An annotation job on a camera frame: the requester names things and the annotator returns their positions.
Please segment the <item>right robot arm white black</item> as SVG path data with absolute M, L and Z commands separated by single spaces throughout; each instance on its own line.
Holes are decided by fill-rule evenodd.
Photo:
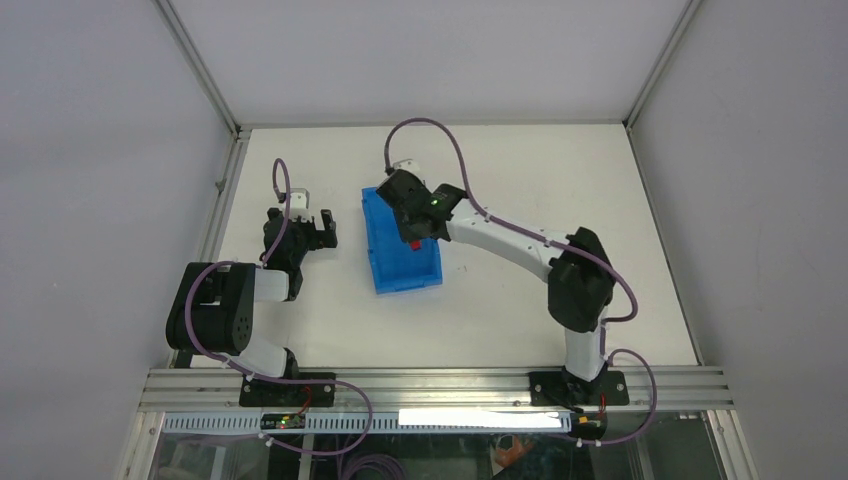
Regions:
M 597 237 L 586 228 L 564 237 L 563 247 L 540 232 L 496 220 L 474 207 L 464 190 L 441 184 L 429 190 L 414 173 L 397 169 L 376 188 L 391 209 L 406 243 L 432 239 L 457 242 L 510 261 L 547 286 L 549 315 L 564 328 L 564 390 L 588 405 L 604 389 L 602 327 L 616 280 Z

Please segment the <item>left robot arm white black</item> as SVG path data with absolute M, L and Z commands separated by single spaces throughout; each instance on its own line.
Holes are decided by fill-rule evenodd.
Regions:
M 254 306 L 296 300 L 306 255 L 338 246 L 332 211 L 322 209 L 320 220 L 304 209 L 286 214 L 272 207 L 263 225 L 263 244 L 273 249 L 269 260 L 189 263 L 166 321 L 168 345 L 220 361 L 250 380 L 262 377 L 262 392 L 275 405 L 294 403 L 301 392 L 295 354 L 255 331 Z

